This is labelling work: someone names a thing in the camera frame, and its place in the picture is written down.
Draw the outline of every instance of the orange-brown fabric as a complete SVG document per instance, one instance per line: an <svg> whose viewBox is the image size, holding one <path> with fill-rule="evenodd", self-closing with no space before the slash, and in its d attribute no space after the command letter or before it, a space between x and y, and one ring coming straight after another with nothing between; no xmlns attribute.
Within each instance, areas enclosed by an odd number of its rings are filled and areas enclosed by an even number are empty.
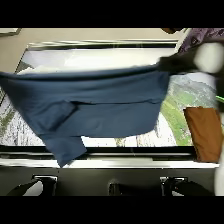
<svg viewBox="0 0 224 224"><path fill-rule="evenodd" d="M198 161L218 162L223 141L218 111L214 108L187 107L184 116Z"/></svg>

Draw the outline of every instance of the brown bag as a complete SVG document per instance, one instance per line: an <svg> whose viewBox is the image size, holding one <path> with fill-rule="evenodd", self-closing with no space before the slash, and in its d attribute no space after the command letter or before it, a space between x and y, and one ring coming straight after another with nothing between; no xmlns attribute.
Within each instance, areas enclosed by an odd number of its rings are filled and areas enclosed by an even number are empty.
<svg viewBox="0 0 224 224"><path fill-rule="evenodd" d="M187 107L184 116L198 161L218 162L223 141L218 111L214 108Z"/></svg>

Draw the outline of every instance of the purple patterned fabric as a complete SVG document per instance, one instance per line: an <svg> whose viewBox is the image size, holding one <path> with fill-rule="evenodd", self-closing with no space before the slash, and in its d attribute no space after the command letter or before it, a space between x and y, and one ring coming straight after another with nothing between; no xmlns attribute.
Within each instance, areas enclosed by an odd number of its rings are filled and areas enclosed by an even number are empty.
<svg viewBox="0 0 224 224"><path fill-rule="evenodd" d="M183 41L178 53L184 53L205 39L224 38L224 28L192 28L186 39Z"/></svg>

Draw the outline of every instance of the blue fabric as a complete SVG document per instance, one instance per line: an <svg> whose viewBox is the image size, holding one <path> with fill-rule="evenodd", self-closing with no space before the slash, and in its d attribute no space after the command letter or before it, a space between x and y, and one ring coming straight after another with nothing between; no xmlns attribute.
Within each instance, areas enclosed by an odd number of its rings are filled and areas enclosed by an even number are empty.
<svg viewBox="0 0 224 224"><path fill-rule="evenodd" d="M169 83L157 65L91 72L0 73L0 85L64 166L86 149L80 136L118 138L151 131Z"/></svg>

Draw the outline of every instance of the display screen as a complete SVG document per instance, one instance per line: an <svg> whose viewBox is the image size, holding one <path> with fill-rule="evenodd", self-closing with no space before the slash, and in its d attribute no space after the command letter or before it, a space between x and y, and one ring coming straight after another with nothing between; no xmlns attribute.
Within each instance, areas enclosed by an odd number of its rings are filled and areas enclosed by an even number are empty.
<svg viewBox="0 0 224 224"><path fill-rule="evenodd" d="M26 51L17 68L25 73L85 71L128 68L155 64L161 56L173 54L173 48L115 48ZM0 94L0 144L10 146L44 145L9 98ZM171 77L154 130L127 138L82 137L86 147L191 146L192 139L183 109L186 107L216 108L214 79L203 73Z"/></svg>

